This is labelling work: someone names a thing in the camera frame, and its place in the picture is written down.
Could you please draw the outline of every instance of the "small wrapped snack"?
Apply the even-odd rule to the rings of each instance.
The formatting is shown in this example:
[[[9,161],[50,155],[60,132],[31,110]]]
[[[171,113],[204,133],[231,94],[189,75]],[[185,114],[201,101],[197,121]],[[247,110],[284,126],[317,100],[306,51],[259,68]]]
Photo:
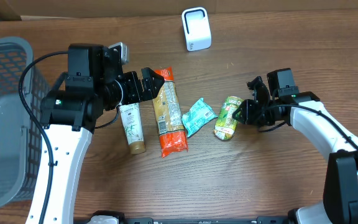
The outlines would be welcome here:
[[[202,126],[217,118],[212,108],[200,98],[181,119],[187,130],[187,137],[194,135]]]
[[[214,133],[222,140],[230,140],[236,130],[237,121],[232,118],[233,112],[240,106],[243,99],[229,96],[223,103],[218,120],[216,120]]]

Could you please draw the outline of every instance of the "teal candy wrapper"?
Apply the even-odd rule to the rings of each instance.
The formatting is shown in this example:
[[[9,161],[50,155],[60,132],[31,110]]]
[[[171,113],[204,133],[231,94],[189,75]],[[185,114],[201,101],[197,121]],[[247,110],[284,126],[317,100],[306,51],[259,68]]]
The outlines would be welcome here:
[[[204,102],[204,98],[200,98],[191,108],[185,113],[181,120],[187,130],[187,137],[194,135],[201,127],[217,118],[212,108]]]

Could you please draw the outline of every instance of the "white container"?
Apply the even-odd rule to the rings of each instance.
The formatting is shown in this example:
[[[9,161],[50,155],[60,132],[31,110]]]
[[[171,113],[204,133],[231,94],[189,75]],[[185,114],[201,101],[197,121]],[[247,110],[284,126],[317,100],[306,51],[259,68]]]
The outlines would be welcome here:
[[[119,107],[122,125],[127,136],[131,154],[146,151],[143,138],[142,121],[140,120],[139,104],[123,105]]]
[[[203,7],[186,9],[181,14],[188,51],[207,49],[211,46],[212,37],[208,15]]]

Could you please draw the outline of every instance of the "cream tube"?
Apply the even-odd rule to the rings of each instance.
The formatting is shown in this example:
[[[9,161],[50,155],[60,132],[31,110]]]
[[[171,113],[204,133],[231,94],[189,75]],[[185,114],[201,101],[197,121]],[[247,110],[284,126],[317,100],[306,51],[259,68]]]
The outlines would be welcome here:
[[[129,150],[131,154],[139,154],[146,151],[144,146],[142,121],[140,120],[139,104],[123,105],[119,107],[122,125],[124,125]]]

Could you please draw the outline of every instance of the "snack package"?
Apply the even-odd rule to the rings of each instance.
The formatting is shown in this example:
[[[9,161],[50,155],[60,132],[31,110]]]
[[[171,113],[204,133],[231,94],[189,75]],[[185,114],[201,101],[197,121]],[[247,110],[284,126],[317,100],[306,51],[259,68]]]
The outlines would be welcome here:
[[[165,79],[158,97],[153,99],[155,119],[158,124],[162,157],[171,152],[188,150],[185,127],[181,122],[181,112],[175,83],[173,82],[172,67],[155,70]]]
[[[223,103],[218,120],[216,120],[214,133],[222,140],[230,140],[236,130],[237,121],[232,118],[233,112],[240,106],[243,99],[229,96]]]
[[[190,111],[185,113],[181,120],[187,130],[187,137],[189,138],[206,123],[212,119],[217,118],[212,108],[204,103],[204,98],[200,98],[191,108]]]

